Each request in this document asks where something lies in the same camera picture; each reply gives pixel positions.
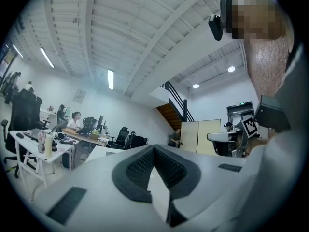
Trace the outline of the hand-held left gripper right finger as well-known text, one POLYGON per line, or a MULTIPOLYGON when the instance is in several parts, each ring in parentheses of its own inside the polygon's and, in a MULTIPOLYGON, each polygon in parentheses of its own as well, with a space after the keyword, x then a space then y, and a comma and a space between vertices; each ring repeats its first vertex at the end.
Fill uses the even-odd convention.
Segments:
POLYGON ((154 168, 169 191, 166 223, 176 227, 205 211, 238 181, 245 159, 154 145, 154 168))

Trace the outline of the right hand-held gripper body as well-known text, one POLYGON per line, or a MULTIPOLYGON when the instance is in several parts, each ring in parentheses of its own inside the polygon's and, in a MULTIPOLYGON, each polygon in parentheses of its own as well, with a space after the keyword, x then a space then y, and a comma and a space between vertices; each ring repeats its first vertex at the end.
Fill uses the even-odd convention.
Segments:
POLYGON ((258 134, 258 127, 253 116, 249 115, 236 126, 228 122, 230 131, 208 133, 207 140, 212 142, 216 154, 226 157, 242 158, 249 139, 258 134))

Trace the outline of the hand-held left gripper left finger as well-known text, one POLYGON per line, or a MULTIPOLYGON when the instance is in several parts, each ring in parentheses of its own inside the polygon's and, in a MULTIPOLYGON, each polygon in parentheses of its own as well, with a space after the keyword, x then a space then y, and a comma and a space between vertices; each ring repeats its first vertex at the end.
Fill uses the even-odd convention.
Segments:
POLYGON ((33 201, 35 217, 53 232, 167 232, 169 226, 151 203, 128 199, 114 185, 114 167, 145 148, 101 157, 82 164, 44 189, 33 201), (61 224, 48 216, 56 204, 72 188, 86 192, 61 224))

